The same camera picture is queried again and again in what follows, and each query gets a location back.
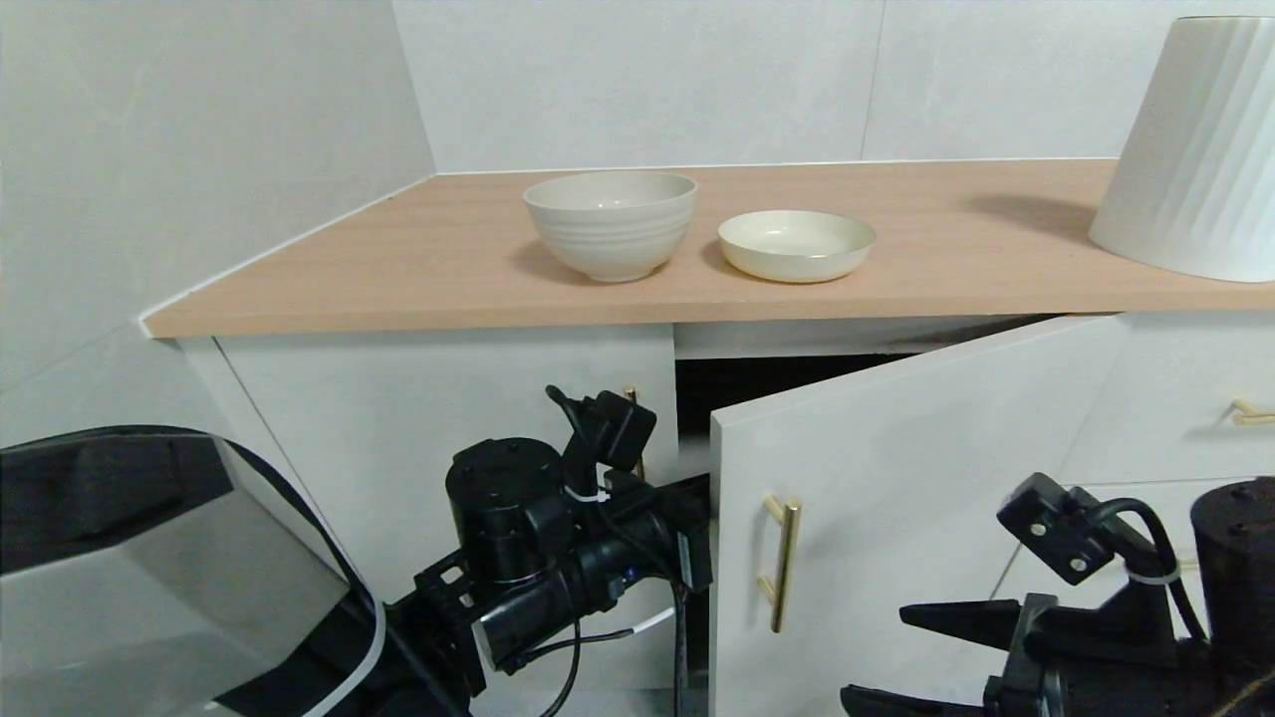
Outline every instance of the bowl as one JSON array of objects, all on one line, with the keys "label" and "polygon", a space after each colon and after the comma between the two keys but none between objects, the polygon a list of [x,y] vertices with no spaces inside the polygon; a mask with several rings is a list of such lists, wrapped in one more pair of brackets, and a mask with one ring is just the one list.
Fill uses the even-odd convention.
[{"label": "bowl", "polygon": [[669,172],[589,172],[523,193],[560,262],[602,282],[640,279],[668,262],[695,211],[695,180]]},{"label": "bowl", "polygon": [[722,253],[734,268],[788,283],[826,282],[868,258],[876,231],[850,217],[774,209],[732,217],[718,227]]}]

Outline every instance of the wall tile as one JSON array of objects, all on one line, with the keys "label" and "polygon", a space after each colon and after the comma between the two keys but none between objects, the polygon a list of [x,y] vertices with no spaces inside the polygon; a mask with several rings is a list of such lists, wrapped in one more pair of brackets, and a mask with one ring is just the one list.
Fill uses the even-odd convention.
[{"label": "wall tile", "polygon": [[432,171],[388,3],[5,3],[11,387]]},{"label": "wall tile", "polygon": [[395,3],[441,172],[858,159],[881,9]]},{"label": "wall tile", "polygon": [[894,0],[866,159],[1116,157],[1174,18],[1270,0]]},{"label": "wall tile", "polygon": [[240,438],[181,351],[171,342],[147,339],[134,324],[0,393],[0,445],[119,424],[163,424]]}]

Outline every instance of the pleated lampshade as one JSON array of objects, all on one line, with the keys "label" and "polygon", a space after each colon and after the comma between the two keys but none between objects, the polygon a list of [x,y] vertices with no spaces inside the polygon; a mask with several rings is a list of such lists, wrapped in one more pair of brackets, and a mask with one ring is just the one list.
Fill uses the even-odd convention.
[{"label": "pleated lampshade", "polygon": [[1275,281],[1275,17],[1173,23],[1089,236],[1173,272]]}]

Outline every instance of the gold handle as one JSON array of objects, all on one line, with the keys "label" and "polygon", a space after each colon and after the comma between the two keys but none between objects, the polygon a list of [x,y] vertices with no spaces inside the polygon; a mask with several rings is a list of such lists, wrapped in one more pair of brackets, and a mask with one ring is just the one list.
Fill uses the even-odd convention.
[{"label": "gold handle", "polygon": [[1252,403],[1243,398],[1230,402],[1235,415],[1230,417],[1237,426],[1256,426],[1257,424],[1275,424],[1275,413],[1262,413]]},{"label": "gold handle", "polygon": [[789,498],[780,504],[775,496],[765,498],[766,512],[779,523],[779,565],[775,580],[757,575],[761,592],[770,601],[770,632],[784,628],[784,610],[788,607],[788,586],[793,577],[793,550],[797,549],[797,527],[801,524],[801,500]]},{"label": "gold handle", "polygon": [[[634,403],[638,403],[638,387],[635,387],[635,385],[626,385],[625,387],[625,398],[627,398],[629,401],[631,401]],[[638,464],[634,466],[634,475],[638,476],[639,480],[643,480],[643,481],[646,480],[646,462],[643,461],[641,455],[638,457]]]}]

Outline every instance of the cabinet door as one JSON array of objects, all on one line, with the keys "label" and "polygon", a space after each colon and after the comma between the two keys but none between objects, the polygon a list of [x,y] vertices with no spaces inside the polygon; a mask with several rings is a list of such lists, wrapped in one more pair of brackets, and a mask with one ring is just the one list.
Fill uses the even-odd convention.
[{"label": "cabinet door", "polygon": [[[1200,561],[1196,556],[1195,531],[1191,528],[1191,506],[1196,499],[1215,487],[1238,482],[1244,478],[1225,478],[1210,481],[1181,481],[1169,484],[1126,484],[1126,485],[1098,485],[1082,486],[1098,500],[1112,500],[1114,498],[1137,498],[1150,505],[1164,523],[1164,529],[1173,541],[1173,547],[1178,554],[1178,563],[1182,565],[1182,583],[1191,596],[1191,605],[1195,607],[1200,621],[1207,626],[1209,616],[1204,602],[1204,583],[1200,579]],[[1125,515],[1128,524],[1146,532],[1141,519],[1136,515]],[[1094,609],[1116,595],[1127,582],[1125,563],[1113,560],[1102,570],[1094,573],[1088,580],[1079,586],[1070,586],[1046,566],[1031,551],[1019,549],[1010,563],[1010,569],[1005,572],[1005,578],[996,589],[996,600],[1019,600],[1029,592],[1043,592],[1056,595],[1062,605],[1067,607]],[[1187,629],[1178,615],[1177,607],[1169,603],[1173,611],[1173,624],[1179,638],[1187,637]],[[963,677],[986,680],[988,675],[1000,675],[1005,670],[1005,652],[983,646],[961,643],[960,657],[955,661]]]},{"label": "cabinet door", "polygon": [[[844,714],[848,683],[978,699],[959,644],[899,607],[991,597],[1015,549],[997,508],[1058,471],[1127,329],[1052,319],[714,412],[714,713]],[[805,504],[779,634],[766,494]]]},{"label": "cabinet door", "polygon": [[[560,450],[566,445],[571,429],[544,395],[548,383],[576,398],[635,385],[639,401],[658,416],[645,454],[652,482],[662,482],[677,461],[667,324],[218,341],[297,477],[385,601],[405,595],[412,575],[456,547],[442,486],[456,452],[507,436],[541,439]],[[629,628],[669,601],[666,584],[644,580],[611,612],[584,620],[583,629]],[[592,646],[576,686],[668,686],[672,634],[668,621]],[[502,693],[557,690],[570,653],[538,660],[514,677],[492,677],[474,713],[490,713],[483,702]]]},{"label": "cabinet door", "polygon": [[1060,482],[1179,481],[1275,472],[1275,422],[1237,425],[1232,401],[1275,412],[1275,311],[1126,314],[1132,332]]}]

